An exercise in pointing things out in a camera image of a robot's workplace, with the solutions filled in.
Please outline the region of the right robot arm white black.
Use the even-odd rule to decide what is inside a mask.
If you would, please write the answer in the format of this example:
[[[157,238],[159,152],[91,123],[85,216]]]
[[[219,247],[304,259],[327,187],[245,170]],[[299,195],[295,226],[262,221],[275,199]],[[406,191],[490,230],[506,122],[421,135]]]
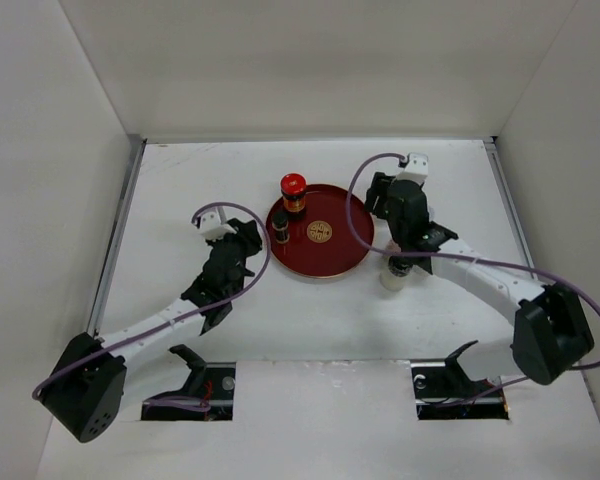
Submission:
[[[481,380],[521,374],[549,385],[594,347],[580,299],[560,283],[517,277],[477,259],[456,233],[431,221],[422,186],[404,175],[377,172],[365,208],[387,222],[395,244],[382,284],[399,291],[414,268],[447,280],[478,298],[513,328],[509,340],[479,345],[470,341],[445,360],[444,384],[463,396]]]

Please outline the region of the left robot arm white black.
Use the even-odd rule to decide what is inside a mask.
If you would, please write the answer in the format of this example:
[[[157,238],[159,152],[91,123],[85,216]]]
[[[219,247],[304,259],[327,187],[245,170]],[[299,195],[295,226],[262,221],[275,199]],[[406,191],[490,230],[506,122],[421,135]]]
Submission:
[[[204,387],[204,360],[184,344],[187,328],[206,334],[231,313],[234,301],[263,274],[248,269],[249,258],[271,253],[265,224],[225,219],[220,211],[196,216],[194,225],[210,247],[209,257],[193,283],[159,313],[104,337],[83,332],[72,338],[49,377],[32,397],[80,443],[95,440],[109,428],[129,395],[132,371],[164,352],[185,364],[170,375],[174,392],[149,399],[148,410],[182,409],[206,413],[207,400],[194,400]]]

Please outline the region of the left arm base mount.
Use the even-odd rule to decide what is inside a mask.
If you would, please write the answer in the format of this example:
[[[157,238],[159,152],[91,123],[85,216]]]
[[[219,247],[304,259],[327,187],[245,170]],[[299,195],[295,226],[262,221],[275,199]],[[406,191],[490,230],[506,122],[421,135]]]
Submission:
[[[233,419],[236,363],[207,362],[184,344],[169,348],[189,373],[178,388],[144,400],[141,421],[213,422]]]

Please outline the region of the small dark spice bottle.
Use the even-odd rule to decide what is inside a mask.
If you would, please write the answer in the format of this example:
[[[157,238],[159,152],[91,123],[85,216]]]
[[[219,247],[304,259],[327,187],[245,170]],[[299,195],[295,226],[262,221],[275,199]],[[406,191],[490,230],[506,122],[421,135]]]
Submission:
[[[278,244],[286,244],[289,239],[289,220],[284,210],[276,211],[271,218],[274,238]]]

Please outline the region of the red lid sauce jar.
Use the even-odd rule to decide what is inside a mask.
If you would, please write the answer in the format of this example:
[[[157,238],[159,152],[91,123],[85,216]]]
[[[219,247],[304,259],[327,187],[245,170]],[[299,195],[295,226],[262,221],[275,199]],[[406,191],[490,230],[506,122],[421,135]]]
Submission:
[[[283,208],[294,219],[301,218],[306,212],[307,182],[299,173],[288,173],[280,180]]]

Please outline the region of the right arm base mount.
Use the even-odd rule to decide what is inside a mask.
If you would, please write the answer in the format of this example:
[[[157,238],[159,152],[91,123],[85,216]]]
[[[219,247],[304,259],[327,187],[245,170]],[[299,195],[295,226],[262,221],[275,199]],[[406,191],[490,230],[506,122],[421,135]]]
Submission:
[[[410,364],[416,416],[420,421],[508,420],[504,393],[480,398],[495,386],[489,380],[470,380],[458,359],[478,341],[467,342],[445,358],[414,360]]]

